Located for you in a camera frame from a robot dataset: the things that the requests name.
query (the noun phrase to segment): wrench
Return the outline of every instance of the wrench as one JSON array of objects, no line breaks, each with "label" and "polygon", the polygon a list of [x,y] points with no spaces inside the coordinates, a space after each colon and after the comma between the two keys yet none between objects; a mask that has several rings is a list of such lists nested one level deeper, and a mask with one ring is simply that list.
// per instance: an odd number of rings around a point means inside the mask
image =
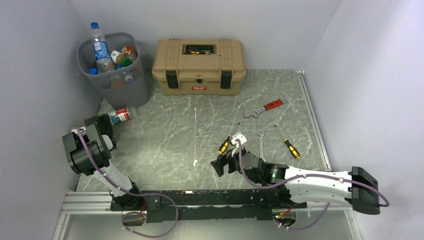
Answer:
[{"label": "wrench", "polygon": [[285,102],[286,102],[286,100],[284,100],[284,99],[277,99],[275,101],[272,101],[272,102],[266,104],[265,106],[262,106],[262,107],[260,107],[260,108],[258,108],[256,110],[253,110],[253,111],[251,111],[249,109],[246,109],[244,111],[244,116],[246,118],[248,118],[250,116],[253,116],[253,117],[256,118],[260,113],[265,112],[265,111],[270,110],[270,109],[273,109],[273,108],[276,108],[278,106],[281,106]]},{"label": "wrench", "polygon": [[257,136],[259,137],[259,158],[261,158],[264,162],[267,162],[264,158],[264,141],[262,140],[264,137],[264,131],[259,130],[257,132]]}]

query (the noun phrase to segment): toolbox latch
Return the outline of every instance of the toolbox latch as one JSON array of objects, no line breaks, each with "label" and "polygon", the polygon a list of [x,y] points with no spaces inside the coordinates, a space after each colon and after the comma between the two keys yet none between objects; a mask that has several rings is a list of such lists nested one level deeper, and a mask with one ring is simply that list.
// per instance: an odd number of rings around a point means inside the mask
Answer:
[{"label": "toolbox latch", "polygon": [[232,71],[221,72],[221,89],[229,89],[231,87],[231,78],[233,76]]},{"label": "toolbox latch", "polygon": [[166,82],[168,83],[168,88],[177,89],[179,87],[177,71],[166,71]]}]

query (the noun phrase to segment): table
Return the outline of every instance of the table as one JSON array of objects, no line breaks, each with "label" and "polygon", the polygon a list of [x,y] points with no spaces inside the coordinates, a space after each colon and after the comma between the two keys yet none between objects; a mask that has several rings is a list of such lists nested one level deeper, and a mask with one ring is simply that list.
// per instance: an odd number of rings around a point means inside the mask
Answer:
[{"label": "table", "polygon": [[[236,96],[163,95],[150,71],[149,102],[137,109],[138,117],[114,125],[117,149],[112,162],[140,190],[250,189],[234,172],[218,177],[210,161],[238,122],[237,132],[247,138],[246,150],[259,156],[257,132],[264,131],[264,158],[269,163],[330,171],[326,152],[303,79],[294,70],[248,70]],[[257,109],[276,99],[286,103],[244,117],[245,109]],[[103,100],[99,114],[113,111]],[[295,159],[274,124],[298,149]],[[99,180],[81,175],[76,191],[108,191]]]}]

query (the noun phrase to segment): trash bin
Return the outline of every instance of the trash bin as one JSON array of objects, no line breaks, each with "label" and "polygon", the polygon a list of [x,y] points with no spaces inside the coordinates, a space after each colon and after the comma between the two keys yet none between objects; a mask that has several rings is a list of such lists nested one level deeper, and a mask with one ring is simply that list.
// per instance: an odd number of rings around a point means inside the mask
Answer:
[{"label": "trash bin", "polygon": [[[128,33],[111,33],[106,34],[105,37],[109,54],[113,50],[120,52],[125,45],[132,46],[137,54],[140,53],[136,40]],[[146,84],[140,56],[129,66],[112,72],[92,75],[89,74],[89,70],[96,66],[96,57],[93,43],[89,39],[78,49],[78,64],[81,72],[87,76],[97,91],[115,110],[129,106],[138,108],[149,101],[150,92]]]}]

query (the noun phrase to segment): toolbox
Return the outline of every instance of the toolbox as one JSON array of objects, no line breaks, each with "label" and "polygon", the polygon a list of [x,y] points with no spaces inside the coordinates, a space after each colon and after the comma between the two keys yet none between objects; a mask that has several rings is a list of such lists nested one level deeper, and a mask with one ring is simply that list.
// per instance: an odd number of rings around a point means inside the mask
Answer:
[{"label": "toolbox", "polygon": [[153,77],[164,95],[237,95],[246,76],[242,43],[231,39],[165,39]]}]

